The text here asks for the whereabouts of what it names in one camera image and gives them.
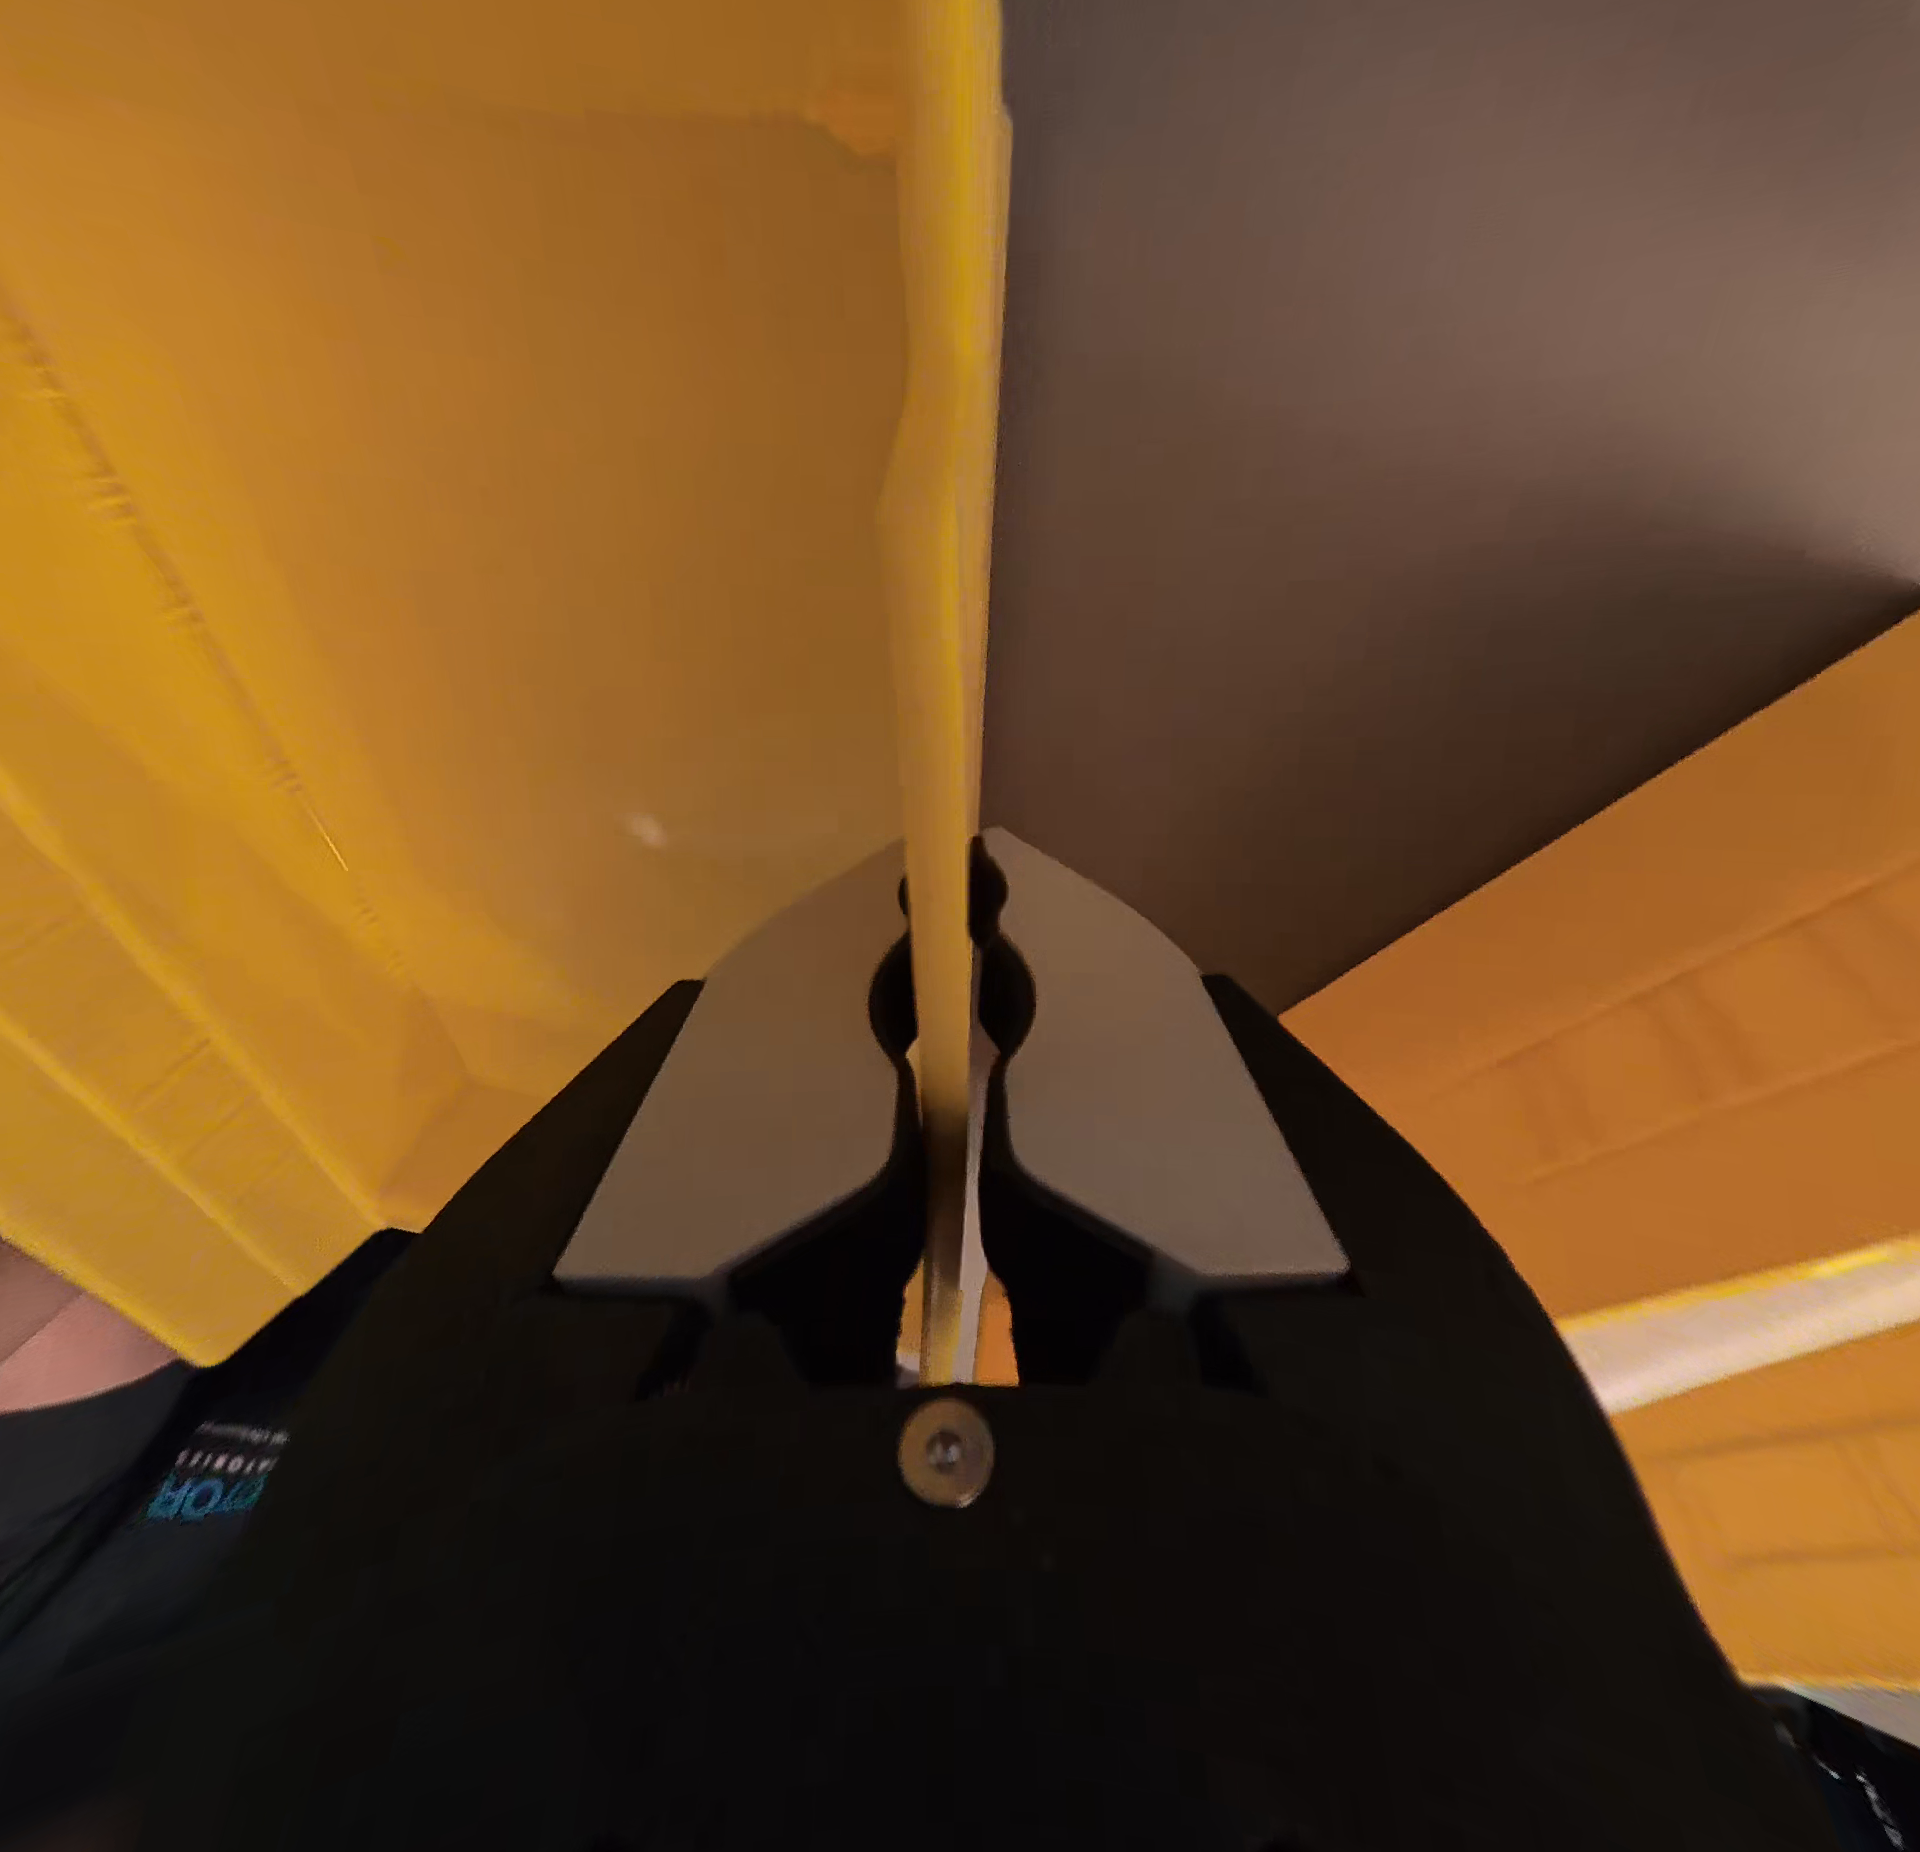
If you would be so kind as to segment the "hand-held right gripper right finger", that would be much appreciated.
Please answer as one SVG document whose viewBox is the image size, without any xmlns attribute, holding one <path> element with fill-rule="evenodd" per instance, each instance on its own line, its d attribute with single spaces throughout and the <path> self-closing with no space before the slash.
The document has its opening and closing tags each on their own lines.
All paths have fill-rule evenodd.
<svg viewBox="0 0 1920 1852">
<path fill-rule="evenodd" d="M 991 1050 L 982 1241 L 1009 1297 L 1071 1273 L 1115 1302 L 1325 1289 L 1350 1274 L 1194 962 L 1012 832 L 975 842 Z"/>
</svg>

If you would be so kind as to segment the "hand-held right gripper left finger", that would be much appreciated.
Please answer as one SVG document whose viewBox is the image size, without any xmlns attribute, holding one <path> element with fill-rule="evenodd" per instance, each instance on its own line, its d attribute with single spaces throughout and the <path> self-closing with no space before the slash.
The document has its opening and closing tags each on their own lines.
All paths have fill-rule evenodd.
<svg viewBox="0 0 1920 1852">
<path fill-rule="evenodd" d="M 561 1252 L 561 1289 L 725 1312 L 813 1267 L 912 1273 L 917 1083 L 874 1009 L 908 941 L 904 865 L 882 845 L 708 972 Z"/>
</svg>

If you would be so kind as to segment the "yellow plastic bin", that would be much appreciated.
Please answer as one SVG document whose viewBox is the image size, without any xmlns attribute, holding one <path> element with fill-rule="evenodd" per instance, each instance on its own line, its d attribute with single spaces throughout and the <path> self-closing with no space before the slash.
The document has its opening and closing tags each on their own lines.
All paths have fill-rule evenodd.
<svg viewBox="0 0 1920 1852">
<path fill-rule="evenodd" d="M 1569 1335 L 1915 1263 L 1917 621 L 1296 1005 Z M 1915 1688 L 1915 1319 L 1624 1407 L 1750 1680 Z"/>
<path fill-rule="evenodd" d="M 961 1109 L 998 0 L 4 0 L 4 1238 L 189 1362 L 904 845 Z"/>
</svg>

